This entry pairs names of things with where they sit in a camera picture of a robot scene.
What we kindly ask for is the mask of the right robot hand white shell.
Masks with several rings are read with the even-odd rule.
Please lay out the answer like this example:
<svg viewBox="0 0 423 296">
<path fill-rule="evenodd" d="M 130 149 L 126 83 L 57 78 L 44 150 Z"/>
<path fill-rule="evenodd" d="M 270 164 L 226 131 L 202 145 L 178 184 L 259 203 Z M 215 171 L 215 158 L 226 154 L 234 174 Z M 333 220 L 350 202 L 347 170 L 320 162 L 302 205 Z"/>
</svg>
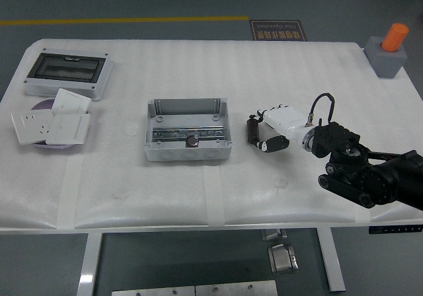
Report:
<svg viewBox="0 0 423 296">
<path fill-rule="evenodd" d="M 247 142 L 265 153 L 273 153 L 286 149 L 291 142 L 297 142 L 306 148 L 310 127 L 307 127 L 306 116 L 291 106 L 279 105 L 269 110 L 259 110 L 247 120 Z M 276 132 L 276 136 L 261 141 L 259 124 L 265 123 Z"/>
</svg>

